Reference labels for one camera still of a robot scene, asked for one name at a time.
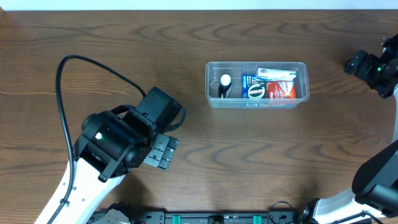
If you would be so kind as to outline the clear plastic container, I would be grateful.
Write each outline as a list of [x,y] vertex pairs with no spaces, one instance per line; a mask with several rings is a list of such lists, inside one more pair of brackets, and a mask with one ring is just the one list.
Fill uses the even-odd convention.
[[[256,75],[258,68],[296,71],[296,99],[249,99],[242,97],[242,75]],[[227,98],[218,97],[221,76],[231,77],[231,92]],[[205,95],[212,108],[287,109],[294,108],[310,97],[307,67],[302,62],[209,62],[205,72]]]

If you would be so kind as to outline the dark bottle white cap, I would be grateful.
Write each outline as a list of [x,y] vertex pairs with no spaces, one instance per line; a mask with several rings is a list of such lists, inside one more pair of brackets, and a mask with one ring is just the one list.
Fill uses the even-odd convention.
[[218,87],[218,97],[227,98],[231,92],[231,77],[228,74],[221,76],[220,85]]

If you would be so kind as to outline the red small box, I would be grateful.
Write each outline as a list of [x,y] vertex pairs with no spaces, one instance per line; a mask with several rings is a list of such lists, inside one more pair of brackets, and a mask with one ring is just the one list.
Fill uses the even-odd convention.
[[271,99],[296,99],[294,82],[267,82],[267,96]]

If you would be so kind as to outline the blue fever patch box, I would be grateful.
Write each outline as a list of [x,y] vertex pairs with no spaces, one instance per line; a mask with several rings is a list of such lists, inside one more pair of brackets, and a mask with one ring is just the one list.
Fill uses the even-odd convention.
[[242,75],[242,97],[250,84],[258,83],[255,75]]

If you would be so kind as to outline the green round-label box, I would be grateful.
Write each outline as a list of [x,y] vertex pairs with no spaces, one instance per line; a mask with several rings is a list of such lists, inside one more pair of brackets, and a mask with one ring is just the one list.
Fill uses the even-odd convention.
[[245,98],[249,99],[261,99],[267,98],[267,83],[266,82],[258,82],[254,84],[250,84],[245,91]]

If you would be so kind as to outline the white sachet packet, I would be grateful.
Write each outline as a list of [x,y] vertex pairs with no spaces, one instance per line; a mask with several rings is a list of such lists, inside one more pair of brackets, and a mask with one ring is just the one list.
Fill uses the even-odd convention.
[[256,77],[265,82],[291,82],[296,77],[296,71],[258,68]]

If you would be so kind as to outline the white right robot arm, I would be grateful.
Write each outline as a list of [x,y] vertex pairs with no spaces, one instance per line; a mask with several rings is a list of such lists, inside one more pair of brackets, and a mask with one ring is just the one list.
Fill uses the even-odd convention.
[[[385,99],[397,97],[397,36],[384,38],[377,57],[357,51],[344,72],[364,81]],[[332,197],[308,204],[297,223],[381,223],[397,216],[397,134],[385,149],[356,172],[352,186]]]

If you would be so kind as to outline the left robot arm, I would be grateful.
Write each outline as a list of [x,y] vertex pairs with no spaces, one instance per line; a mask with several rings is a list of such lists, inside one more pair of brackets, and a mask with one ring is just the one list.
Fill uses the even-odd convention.
[[185,117],[180,103],[153,87],[137,105],[91,114],[73,145],[73,159],[37,223],[86,223],[102,200],[142,163],[166,170],[178,139],[167,136]]

